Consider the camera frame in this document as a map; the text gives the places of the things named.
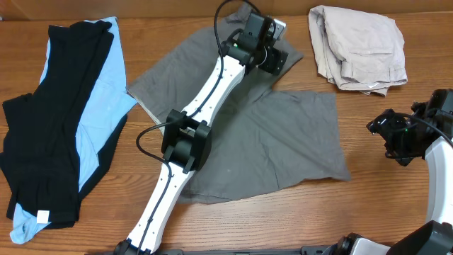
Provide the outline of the grey shorts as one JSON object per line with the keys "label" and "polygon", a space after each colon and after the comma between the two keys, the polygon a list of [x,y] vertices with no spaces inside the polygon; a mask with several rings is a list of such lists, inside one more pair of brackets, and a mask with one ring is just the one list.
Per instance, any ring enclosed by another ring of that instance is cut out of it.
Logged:
{"label": "grey shorts", "polygon": [[[200,91],[218,57],[217,42],[245,26],[251,7],[184,40],[129,87],[149,116],[163,123]],[[279,191],[304,180],[350,180],[340,147],[336,97],[276,91],[277,77],[254,69],[229,94],[212,125],[212,149],[185,185],[182,203],[223,203]]]}

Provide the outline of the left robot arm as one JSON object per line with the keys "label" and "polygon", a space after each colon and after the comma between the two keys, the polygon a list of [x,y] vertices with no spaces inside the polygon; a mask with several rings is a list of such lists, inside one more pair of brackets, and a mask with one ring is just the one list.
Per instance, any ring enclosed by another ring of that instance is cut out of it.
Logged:
{"label": "left robot arm", "polygon": [[274,44],[286,29],[284,22],[252,12],[244,28],[217,43],[219,57],[200,92],[183,110],[172,110],[160,125],[164,138],[159,180],[138,223],[116,246],[115,254],[154,254],[159,249],[183,188],[210,154],[216,114],[253,68],[274,76],[282,71],[288,54]]}

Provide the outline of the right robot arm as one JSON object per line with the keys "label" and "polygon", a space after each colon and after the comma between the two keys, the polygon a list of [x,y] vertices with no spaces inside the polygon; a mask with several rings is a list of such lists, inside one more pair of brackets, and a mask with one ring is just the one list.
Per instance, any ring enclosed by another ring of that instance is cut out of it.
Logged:
{"label": "right robot arm", "polygon": [[401,166],[427,166],[428,205],[421,227],[392,245],[350,233],[322,249],[332,255],[450,255],[452,253],[452,90],[437,89],[410,113],[387,109],[367,124],[384,139],[385,156]]}

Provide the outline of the beige folded trousers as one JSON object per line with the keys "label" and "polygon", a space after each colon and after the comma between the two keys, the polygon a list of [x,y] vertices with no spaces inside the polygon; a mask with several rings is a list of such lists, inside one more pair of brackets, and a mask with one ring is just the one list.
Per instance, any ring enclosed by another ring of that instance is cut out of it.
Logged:
{"label": "beige folded trousers", "polygon": [[333,6],[308,15],[317,72],[340,90],[385,96],[408,82],[405,41],[395,20]]}

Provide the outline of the light blue shirt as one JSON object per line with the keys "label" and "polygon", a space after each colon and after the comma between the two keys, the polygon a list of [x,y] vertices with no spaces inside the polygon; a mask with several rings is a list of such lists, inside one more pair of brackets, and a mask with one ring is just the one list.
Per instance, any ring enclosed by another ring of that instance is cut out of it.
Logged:
{"label": "light blue shirt", "polygon": [[125,63],[117,18],[104,18],[113,42],[81,115],[75,134],[79,155],[79,198],[84,199],[108,172],[127,120],[137,103],[127,94]]}

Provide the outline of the black garment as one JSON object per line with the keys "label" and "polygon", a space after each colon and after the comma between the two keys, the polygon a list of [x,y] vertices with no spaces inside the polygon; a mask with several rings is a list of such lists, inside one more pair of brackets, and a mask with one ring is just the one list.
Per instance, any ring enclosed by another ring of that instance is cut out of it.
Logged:
{"label": "black garment", "polygon": [[33,93],[9,99],[1,170],[17,232],[71,227],[79,219],[75,134],[113,42],[104,20],[50,26],[46,71]]}

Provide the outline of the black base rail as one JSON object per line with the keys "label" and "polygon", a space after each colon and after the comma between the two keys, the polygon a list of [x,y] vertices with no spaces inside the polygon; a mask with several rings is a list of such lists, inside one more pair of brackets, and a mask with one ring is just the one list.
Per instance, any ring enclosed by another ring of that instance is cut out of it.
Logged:
{"label": "black base rail", "polygon": [[242,249],[183,251],[181,249],[158,250],[156,255],[322,255],[328,246],[303,246],[298,249]]}

